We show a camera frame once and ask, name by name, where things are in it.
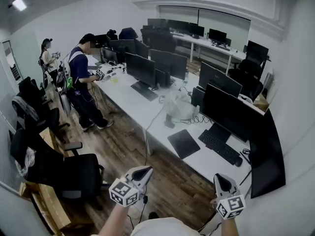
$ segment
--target woman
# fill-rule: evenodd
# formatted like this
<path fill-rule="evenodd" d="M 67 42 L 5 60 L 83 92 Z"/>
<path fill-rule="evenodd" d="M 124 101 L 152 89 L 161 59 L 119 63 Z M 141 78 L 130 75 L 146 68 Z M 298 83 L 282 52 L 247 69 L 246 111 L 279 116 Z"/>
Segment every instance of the woman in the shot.
<path fill-rule="evenodd" d="M 53 39 L 48 39 L 45 38 L 43 43 L 41 44 L 41 58 L 45 65 L 48 68 L 48 73 L 50 77 L 53 79 L 53 84 L 57 86 L 57 75 L 58 75 L 58 64 L 57 64 L 57 59 L 60 56 L 57 57 L 51 57 L 50 53 L 48 52 L 47 49 L 51 48 L 51 41 Z"/>

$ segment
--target white desk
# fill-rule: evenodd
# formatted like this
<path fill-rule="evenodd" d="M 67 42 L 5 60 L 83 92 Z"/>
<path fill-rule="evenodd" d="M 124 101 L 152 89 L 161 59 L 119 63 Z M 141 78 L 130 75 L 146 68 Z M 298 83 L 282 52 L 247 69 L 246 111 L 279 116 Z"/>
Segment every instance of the white desk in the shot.
<path fill-rule="evenodd" d="M 111 66 L 102 65 L 102 71 L 107 72 Z M 137 82 L 135 78 L 123 73 L 122 69 L 116 69 L 118 79 L 117 83 L 113 83 L 111 80 L 95 82 L 101 90 L 114 101 L 126 114 L 128 114 L 136 123 L 138 123 L 142 129 L 146 138 L 148 132 L 154 139 L 156 139 L 161 145 L 168 149 L 175 156 L 178 156 L 174 148 L 167 139 L 168 136 L 175 134 L 183 129 L 191 134 L 195 141 L 200 146 L 200 150 L 193 155 L 184 159 L 184 161 L 195 169 L 198 173 L 204 176 L 209 181 L 213 182 L 213 177 L 216 173 L 222 173 L 235 179 L 239 185 L 250 171 L 249 164 L 244 160 L 241 167 L 236 167 L 229 164 L 222 157 L 217 155 L 214 151 L 205 147 L 205 145 L 198 140 L 200 134 L 211 127 L 211 123 L 195 123 L 184 124 L 175 123 L 175 128 L 171 129 L 164 125 L 166 112 L 163 109 L 163 104 L 159 103 L 159 98 L 149 101 L 130 86 Z M 192 88 L 198 85 L 199 77 L 193 74 L 189 74 L 188 83 L 186 88 L 188 91 L 192 91 Z M 168 89 L 162 89 L 155 91 L 159 96 L 166 95 L 171 90 L 178 90 L 183 85 L 183 81 L 177 79 L 176 86 L 172 85 Z M 231 147 L 237 151 L 241 151 L 244 148 L 249 148 L 249 143 L 244 144 L 234 136 L 231 136 L 227 141 Z M 240 186 L 240 190 L 243 194 L 246 194 L 251 185 L 251 176 Z"/>
<path fill-rule="evenodd" d="M 182 41 L 186 41 L 186 42 L 191 43 L 190 62 L 192 62 L 193 48 L 194 48 L 195 44 L 199 45 L 199 46 L 204 46 L 204 47 L 207 47 L 209 49 L 212 49 L 212 50 L 215 50 L 215 51 L 218 51 L 220 53 L 228 55 L 229 59 L 228 59 L 227 68 L 226 68 L 226 75 L 227 75 L 228 69 L 230 67 L 232 57 L 237 58 L 239 60 L 243 60 L 243 59 L 246 58 L 246 54 L 243 53 L 243 52 L 240 52 L 240 51 L 238 51 L 236 49 L 233 49 L 233 48 L 231 48 L 230 51 L 221 49 L 219 47 L 216 47 L 210 40 L 207 40 L 207 39 L 204 39 L 204 38 L 195 39 L 195 38 L 190 37 L 190 36 L 185 35 L 185 34 L 184 34 L 184 36 L 173 35 L 173 38 L 180 39 Z"/>

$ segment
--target computer mouse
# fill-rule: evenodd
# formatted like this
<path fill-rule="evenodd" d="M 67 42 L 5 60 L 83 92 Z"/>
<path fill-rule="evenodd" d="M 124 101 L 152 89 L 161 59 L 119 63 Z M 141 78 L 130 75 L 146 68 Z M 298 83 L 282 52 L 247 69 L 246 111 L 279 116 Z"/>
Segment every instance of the computer mouse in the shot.
<path fill-rule="evenodd" d="M 242 165 L 242 162 L 243 162 L 243 159 L 239 156 L 239 157 L 236 159 L 234 165 L 237 166 L 237 167 L 240 167 L 240 166 Z"/>

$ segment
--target ceiling light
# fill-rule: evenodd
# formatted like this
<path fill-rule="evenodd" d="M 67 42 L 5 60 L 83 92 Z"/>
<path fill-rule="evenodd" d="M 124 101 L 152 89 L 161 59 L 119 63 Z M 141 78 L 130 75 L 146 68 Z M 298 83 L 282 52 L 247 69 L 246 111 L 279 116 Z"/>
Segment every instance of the ceiling light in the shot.
<path fill-rule="evenodd" d="M 12 5 L 20 11 L 26 9 L 26 5 L 23 0 L 14 0 Z"/>

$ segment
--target white shirt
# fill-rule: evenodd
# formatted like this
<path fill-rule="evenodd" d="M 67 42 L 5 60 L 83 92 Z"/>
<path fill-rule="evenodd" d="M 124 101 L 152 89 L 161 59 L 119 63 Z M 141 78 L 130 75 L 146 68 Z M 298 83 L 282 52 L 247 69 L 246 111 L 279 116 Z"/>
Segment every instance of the white shirt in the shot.
<path fill-rule="evenodd" d="M 41 58 L 43 59 L 45 65 L 47 65 L 48 72 L 52 72 L 54 70 L 57 70 L 57 61 L 56 60 L 54 62 L 52 62 L 51 64 L 49 64 L 52 57 L 47 50 L 45 52 L 43 52 L 43 55 L 41 56 Z"/>
<path fill-rule="evenodd" d="M 138 224 L 131 236 L 200 236 L 176 218 L 157 218 Z"/>

